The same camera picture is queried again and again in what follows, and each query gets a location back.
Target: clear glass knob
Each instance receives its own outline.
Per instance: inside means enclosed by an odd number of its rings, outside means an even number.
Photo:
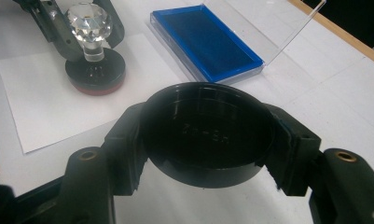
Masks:
[[[70,7],[66,16],[73,35],[82,44],[85,59],[99,62],[104,58],[102,41],[112,31],[112,21],[101,7],[91,3],[80,3]]]

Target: crystal knob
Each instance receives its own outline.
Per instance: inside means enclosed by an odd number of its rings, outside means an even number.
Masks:
[[[101,7],[91,3],[80,3],[70,7],[66,16],[73,35],[82,44],[85,59],[99,62],[104,58],[102,41],[112,31],[112,21]]]

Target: white tabletop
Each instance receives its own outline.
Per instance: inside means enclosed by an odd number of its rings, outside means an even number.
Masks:
[[[147,22],[152,10],[187,2],[113,1],[126,37],[144,35],[180,82],[187,81],[185,74]],[[0,1],[0,60],[53,50],[28,13]],[[374,62],[317,22],[310,21],[260,75],[232,86],[301,121],[322,138],[321,150],[351,150],[374,169]],[[99,147],[114,123],[23,154],[0,76],[0,183],[21,195],[61,176],[68,157]],[[139,190],[116,197],[116,211],[118,223],[312,223],[308,199],[309,193],[285,197],[266,169],[239,186],[197,189],[163,175],[149,161]]]

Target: white paper sheet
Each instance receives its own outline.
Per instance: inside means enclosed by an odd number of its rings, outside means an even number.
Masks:
[[[125,38],[116,51],[125,59],[126,76],[120,89],[106,96],[77,91],[57,52],[0,61],[24,153],[118,119],[130,105],[180,82],[144,35]]]

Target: faceted crystal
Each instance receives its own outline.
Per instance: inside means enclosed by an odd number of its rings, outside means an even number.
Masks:
[[[112,21],[101,7],[91,3],[80,3],[70,7],[66,16],[73,35],[82,42],[96,42],[111,34]]]

